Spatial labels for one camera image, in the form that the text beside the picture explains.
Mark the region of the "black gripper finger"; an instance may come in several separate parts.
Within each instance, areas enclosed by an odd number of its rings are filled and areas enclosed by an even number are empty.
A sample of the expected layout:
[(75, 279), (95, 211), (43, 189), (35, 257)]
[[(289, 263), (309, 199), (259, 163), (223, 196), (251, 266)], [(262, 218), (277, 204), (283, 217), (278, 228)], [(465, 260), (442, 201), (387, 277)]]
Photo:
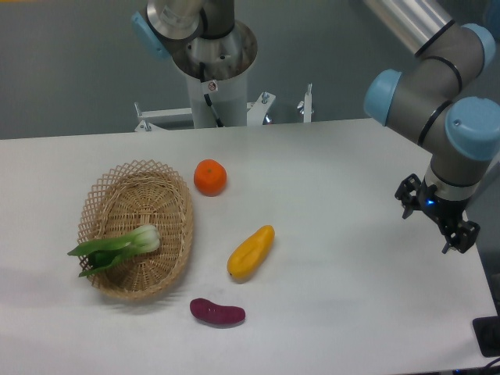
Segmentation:
[(414, 173), (405, 178), (395, 192), (395, 199), (401, 203), (403, 208), (402, 218), (407, 219), (414, 211), (420, 211), (418, 200), (421, 181)]
[(450, 250), (455, 250), (464, 254), (476, 244), (479, 233), (480, 225), (469, 220), (461, 220), (454, 227), (445, 227), (446, 242), (441, 252), (446, 254)]

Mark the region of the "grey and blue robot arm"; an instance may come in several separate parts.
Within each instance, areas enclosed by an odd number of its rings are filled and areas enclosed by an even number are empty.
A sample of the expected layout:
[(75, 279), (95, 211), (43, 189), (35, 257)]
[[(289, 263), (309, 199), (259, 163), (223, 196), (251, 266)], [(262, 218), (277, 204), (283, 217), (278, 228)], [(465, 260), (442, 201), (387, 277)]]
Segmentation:
[[(368, 6), (420, 61), (409, 74), (380, 73), (364, 98), (368, 116), (431, 155), (425, 176), (404, 179), (395, 197), (404, 216), (421, 211), (437, 224), (446, 249), (466, 252), (480, 227), (463, 213), (499, 152), (499, 107), (460, 92), (489, 65), (495, 40), (484, 27), (456, 24), (435, 1)], [(150, 1), (131, 22), (144, 46), (186, 77), (197, 128), (264, 124), (274, 97), (247, 103), (257, 42), (232, 1)]]

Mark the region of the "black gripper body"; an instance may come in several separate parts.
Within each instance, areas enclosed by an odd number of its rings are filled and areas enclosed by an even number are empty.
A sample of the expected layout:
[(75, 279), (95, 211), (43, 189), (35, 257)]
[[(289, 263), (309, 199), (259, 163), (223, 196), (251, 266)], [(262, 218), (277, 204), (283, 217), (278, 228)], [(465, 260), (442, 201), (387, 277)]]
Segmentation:
[(455, 235), (460, 227), (467, 225), (463, 213), (469, 203), (469, 198), (451, 200), (438, 196), (435, 184), (423, 182), (417, 195), (420, 210), (438, 226), (443, 235)]

